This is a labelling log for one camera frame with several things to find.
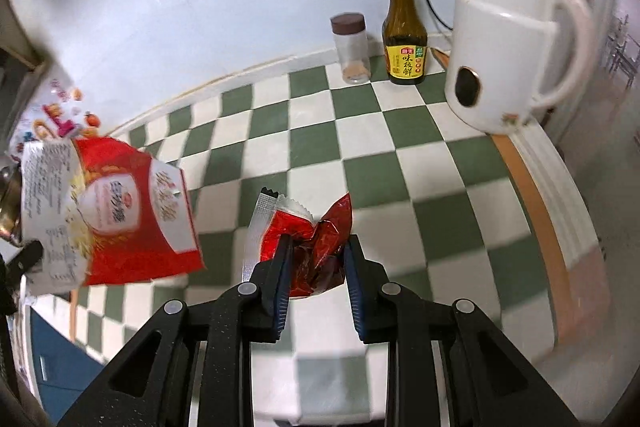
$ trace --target metal pot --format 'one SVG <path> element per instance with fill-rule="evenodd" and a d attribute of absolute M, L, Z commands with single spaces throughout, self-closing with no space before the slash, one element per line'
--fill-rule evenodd
<path fill-rule="evenodd" d="M 22 246 L 20 225 L 20 197 L 22 193 L 22 172 L 16 167 L 0 171 L 0 238 L 14 247 Z"/>

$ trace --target red food bag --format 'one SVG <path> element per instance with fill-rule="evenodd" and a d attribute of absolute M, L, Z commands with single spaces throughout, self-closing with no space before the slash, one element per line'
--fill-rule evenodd
<path fill-rule="evenodd" d="M 308 297 L 344 282 L 339 260 L 351 234 L 351 197 L 336 201 L 315 223 L 299 203 L 265 191 L 256 203 L 245 244 L 243 278 L 248 280 L 255 264 L 272 259 L 280 236 L 290 235 L 295 243 L 290 297 Z"/>
<path fill-rule="evenodd" d="M 182 171 L 112 138 L 32 142 L 22 236 L 44 247 L 33 295 L 203 267 Z"/>

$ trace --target soy sauce bottle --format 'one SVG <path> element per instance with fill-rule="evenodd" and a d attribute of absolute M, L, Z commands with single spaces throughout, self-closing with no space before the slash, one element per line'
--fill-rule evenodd
<path fill-rule="evenodd" d="M 427 30 L 414 0 L 389 0 L 382 40 L 389 80 L 401 86 L 420 84 L 426 65 Z"/>

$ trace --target checkered tablecloth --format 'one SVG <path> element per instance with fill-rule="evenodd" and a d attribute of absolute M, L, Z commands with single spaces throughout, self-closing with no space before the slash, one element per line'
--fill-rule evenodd
<path fill-rule="evenodd" d="M 207 270 L 83 289 L 78 343 L 111 359 L 165 301 L 199 303 L 239 282 L 263 186 L 319 217 L 345 192 L 367 258 L 423 298 L 476 302 L 530 359 L 554 345 L 545 265 L 492 140 L 460 121 L 434 63 L 420 86 L 348 86 L 337 64 L 265 78 L 123 136 L 184 170 Z M 291 302 L 279 343 L 255 346 L 258 416 L 311 422 L 383 415 L 386 347 L 353 330 L 346 289 Z"/>

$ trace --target yellow bottle label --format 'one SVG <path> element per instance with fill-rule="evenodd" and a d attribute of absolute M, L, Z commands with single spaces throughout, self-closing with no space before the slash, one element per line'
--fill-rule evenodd
<path fill-rule="evenodd" d="M 424 75 L 424 46 L 386 46 L 386 65 L 396 78 L 419 78 Z"/>

